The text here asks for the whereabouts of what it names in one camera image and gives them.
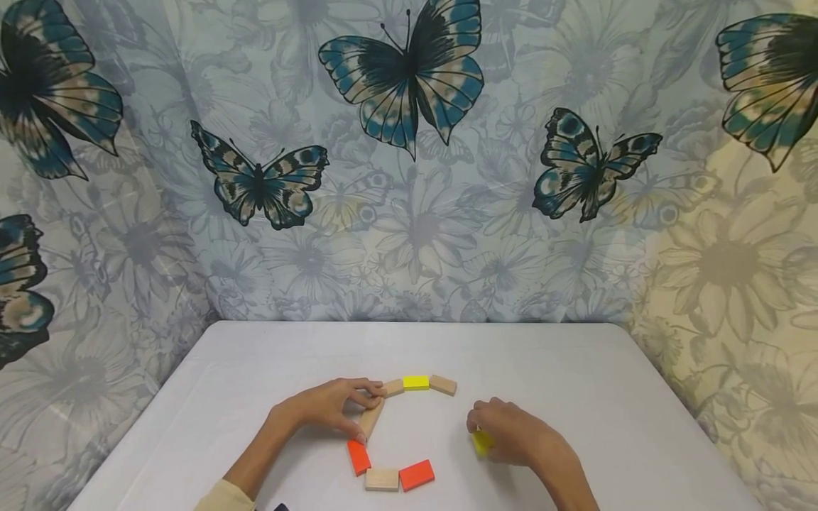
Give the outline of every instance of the curtain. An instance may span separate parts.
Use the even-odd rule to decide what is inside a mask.
[[[222,317],[621,325],[818,509],[813,2],[0,11],[4,506],[64,509]]]

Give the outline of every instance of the sleeve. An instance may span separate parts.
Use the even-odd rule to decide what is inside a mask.
[[[238,486],[219,480],[194,511],[254,511],[255,503]]]

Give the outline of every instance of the table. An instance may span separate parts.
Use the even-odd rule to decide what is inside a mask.
[[[553,510],[527,469],[476,458],[465,416],[491,396],[563,433],[604,511],[761,509],[617,326],[239,321],[204,333],[70,509],[192,509],[280,400],[336,376],[432,373],[456,380],[456,396],[390,398],[369,454],[384,468],[429,458],[435,482],[366,492],[344,439],[307,430],[276,463],[259,511]]]

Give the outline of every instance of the orange block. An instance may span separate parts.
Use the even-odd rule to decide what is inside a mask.
[[[409,491],[418,486],[423,486],[427,482],[434,481],[434,471],[428,459],[401,470],[400,476],[404,491]]]
[[[360,442],[350,440],[347,442],[349,449],[349,458],[353,461],[353,469],[355,476],[360,476],[368,468],[372,468],[372,463],[369,460],[369,455],[366,453],[366,447]]]

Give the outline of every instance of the left hand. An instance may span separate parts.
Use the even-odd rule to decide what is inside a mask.
[[[375,408],[386,395],[383,386],[383,382],[367,378],[337,378],[299,392],[274,407],[270,415],[281,412],[294,421],[296,428],[315,424],[338,429],[350,438],[366,444],[366,435],[361,427],[349,417],[345,417],[341,410],[348,399],[368,410]],[[369,396],[358,390],[366,390]]]

